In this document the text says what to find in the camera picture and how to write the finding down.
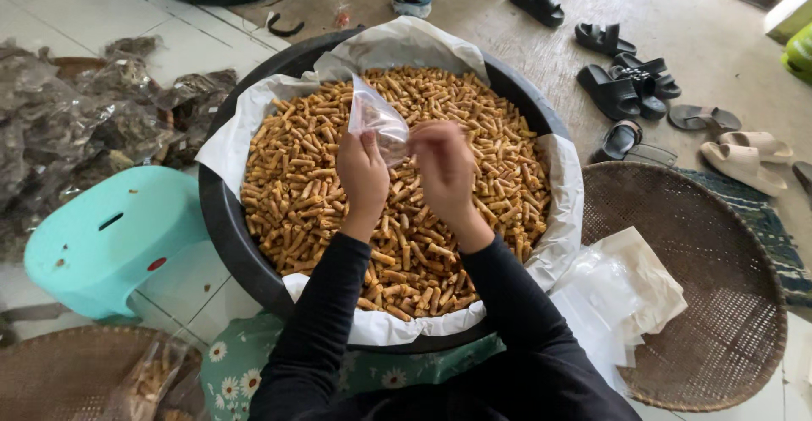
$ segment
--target turquoise plastic stool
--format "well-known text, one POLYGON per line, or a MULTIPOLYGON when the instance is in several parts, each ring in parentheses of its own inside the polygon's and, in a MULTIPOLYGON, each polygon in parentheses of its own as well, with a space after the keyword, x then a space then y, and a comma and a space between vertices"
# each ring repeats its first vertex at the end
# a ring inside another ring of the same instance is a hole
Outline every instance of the turquoise plastic stool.
POLYGON ((76 313, 136 316, 130 293, 207 239, 197 180, 167 167, 132 167, 48 216, 25 247, 25 270, 76 313))

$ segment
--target woven bamboo tray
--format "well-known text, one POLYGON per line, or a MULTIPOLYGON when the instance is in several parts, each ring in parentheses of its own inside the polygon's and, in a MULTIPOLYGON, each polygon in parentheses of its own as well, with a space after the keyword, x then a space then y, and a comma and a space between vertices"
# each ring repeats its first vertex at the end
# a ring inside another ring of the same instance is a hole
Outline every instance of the woven bamboo tray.
MULTIPOLYGON (((156 337, 147 328, 84 326, 0 350, 0 419, 92 421, 156 337)), ((190 350, 180 374, 198 372, 190 350)))
POLYGON ((787 340, 776 269, 728 205, 670 169, 610 162, 583 168, 589 245, 634 226, 685 290, 663 332, 644 335, 636 366, 619 367, 631 397, 667 410, 740 404, 766 385, 787 340))

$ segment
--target red dot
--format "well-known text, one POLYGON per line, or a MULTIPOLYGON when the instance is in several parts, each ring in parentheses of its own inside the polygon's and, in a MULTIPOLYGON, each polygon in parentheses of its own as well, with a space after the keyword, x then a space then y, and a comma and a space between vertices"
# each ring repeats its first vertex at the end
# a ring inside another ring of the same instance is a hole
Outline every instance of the red dot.
POLYGON ((154 271, 155 269, 161 267, 163 265, 163 263, 165 263, 166 261, 167 261, 166 258, 158 258, 152 264, 149 264, 149 267, 147 268, 147 271, 148 272, 154 271))

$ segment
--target doormat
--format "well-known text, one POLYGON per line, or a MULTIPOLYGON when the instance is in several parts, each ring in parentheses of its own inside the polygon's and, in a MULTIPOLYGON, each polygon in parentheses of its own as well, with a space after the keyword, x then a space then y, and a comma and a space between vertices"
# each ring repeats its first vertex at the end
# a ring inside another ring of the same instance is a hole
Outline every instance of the doormat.
POLYGON ((787 304, 812 307, 812 277, 804 268, 776 211, 767 202, 770 196, 728 177, 709 172, 675 169, 708 188, 725 201, 762 242, 770 261, 776 266, 787 304))

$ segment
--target white slipper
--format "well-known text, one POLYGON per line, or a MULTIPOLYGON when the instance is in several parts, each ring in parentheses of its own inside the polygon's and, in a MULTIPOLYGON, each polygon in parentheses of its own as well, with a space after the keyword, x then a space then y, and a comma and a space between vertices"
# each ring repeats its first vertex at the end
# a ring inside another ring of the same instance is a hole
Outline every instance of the white slipper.
POLYGON ((764 194, 778 196, 787 188, 783 178, 761 167, 755 147, 705 142, 699 150, 721 173, 764 194))
POLYGON ((770 133, 725 133, 719 143, 758 148, 758 156, 767 163, 789 163, 793 158, 793 149, 770 133))

